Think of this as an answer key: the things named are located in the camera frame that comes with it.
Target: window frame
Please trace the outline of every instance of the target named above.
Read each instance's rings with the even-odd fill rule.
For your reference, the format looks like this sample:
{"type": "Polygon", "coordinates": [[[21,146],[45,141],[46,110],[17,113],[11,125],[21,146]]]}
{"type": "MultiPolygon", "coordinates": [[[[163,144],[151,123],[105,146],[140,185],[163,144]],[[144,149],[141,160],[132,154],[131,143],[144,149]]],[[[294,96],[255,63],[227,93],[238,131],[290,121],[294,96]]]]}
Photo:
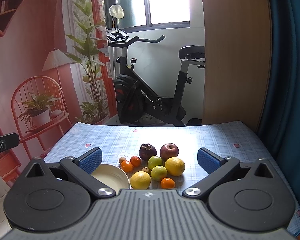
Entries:
{"type": "MultiPolygon", "coordinates": [[[[146,15],[146,25],[139,25],[133,26],[128,28],[123,28],[122,30],[126,33],[133,33],[133,32],[141,32],[147,30],[157,30],[157,29],[171,29],[171,28],[190,28],[190,21],[184,22],[168,22],[168,23],[151,23],[151,12],[150,12],[150,1],[144,0],[145,3],[145,15],[146,15]]],[[[112,27],[112,16],[108,13],[109,8],[111,5],[116,4],[115,0],[104,0],[105,6],[105,18],[106,18],[106,27],[112,27]]],[[[118,27],[117,19],[115,19],[114,23],[115,27],[118,27]]]]}

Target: handlebar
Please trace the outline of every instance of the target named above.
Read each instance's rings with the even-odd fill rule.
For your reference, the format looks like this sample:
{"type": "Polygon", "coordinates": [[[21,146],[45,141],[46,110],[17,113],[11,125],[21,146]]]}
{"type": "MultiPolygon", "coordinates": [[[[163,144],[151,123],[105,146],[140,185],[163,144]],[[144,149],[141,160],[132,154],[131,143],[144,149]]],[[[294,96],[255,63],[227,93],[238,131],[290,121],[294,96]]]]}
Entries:
{"type": "Polygon", "coordinates": [[[130,46],[132,43],[135,43],[136,41],[143,41],[143,42],[149,42],[149,43],[158,43],[162,41],[166,36],[162,35],[157,40],[148,40],[148,39],[140,39],[138,36],[133,37],[129,41],[109,41],[108,46],[109,47],[116,47],[116,48],[125,48],[130,46]]]}

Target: blue curtain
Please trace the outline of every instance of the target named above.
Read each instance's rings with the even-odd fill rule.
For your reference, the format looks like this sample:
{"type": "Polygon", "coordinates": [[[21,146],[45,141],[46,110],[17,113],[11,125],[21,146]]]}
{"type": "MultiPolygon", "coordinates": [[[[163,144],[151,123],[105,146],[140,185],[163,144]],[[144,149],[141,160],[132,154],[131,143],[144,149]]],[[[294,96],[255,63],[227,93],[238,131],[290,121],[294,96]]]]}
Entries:
{"type": "Polygon", "coordinates": [[[300,0],[270,0],[272,62],[258,136],[300,204],[300,0]]]}

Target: blue plaid tablecloth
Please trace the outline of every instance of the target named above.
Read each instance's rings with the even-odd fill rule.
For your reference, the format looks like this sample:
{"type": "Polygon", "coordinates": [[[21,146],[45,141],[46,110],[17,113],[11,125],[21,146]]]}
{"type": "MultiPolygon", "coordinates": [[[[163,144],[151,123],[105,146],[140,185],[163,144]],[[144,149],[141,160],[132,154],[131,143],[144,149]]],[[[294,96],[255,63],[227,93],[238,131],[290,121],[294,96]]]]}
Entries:
{"type": "MultiPolygon", "coordinates": [[[[185,162],[186,170],[183,175],[171,178],[179,192],[208,175],[197,163],[197,152],[201,147],[221,157],[234,156],[242,162],[253,162],[259,157],[266,157],[291,190],[277,163],[257,135],[239,121],[192,127],[129,127],[77,123],[56,143],[45,161],[59,162],[66,156],[77,158],[93,147],[99,147],[103,154],[102,163],[119,167],[118,159],[125,157],[129,160],[134,155],[138,156],[142,143],[153,145],[157,149],[157,155],[161,146],[166,143],[175,143],[178,146],[178,158],[185,162]]],[[[141,167],[128,173],[128,177],[145,166],[143,162],[141,167]]],[[[160,188],[160,185],[152,181],[150,188],[160,188]]],[[[288,226],[291,234],[300,229],[300,206],[296,198],[295,201],[296,211],[288,226]]]]}

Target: adjustment knob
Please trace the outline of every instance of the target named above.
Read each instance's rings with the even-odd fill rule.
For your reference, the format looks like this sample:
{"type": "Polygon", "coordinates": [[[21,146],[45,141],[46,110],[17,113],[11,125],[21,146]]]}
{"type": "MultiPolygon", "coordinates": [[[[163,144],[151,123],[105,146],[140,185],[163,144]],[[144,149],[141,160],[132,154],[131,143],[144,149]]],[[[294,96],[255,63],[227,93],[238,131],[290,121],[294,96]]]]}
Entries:
{"type": "Polygon", "coordinates": [[[188,84],[191,84],[191,83],[192,83],[192,79],[193,79],[193,78],[188,77],[188,78],[187,78],[187,83],[188,83],[188,84]]]}

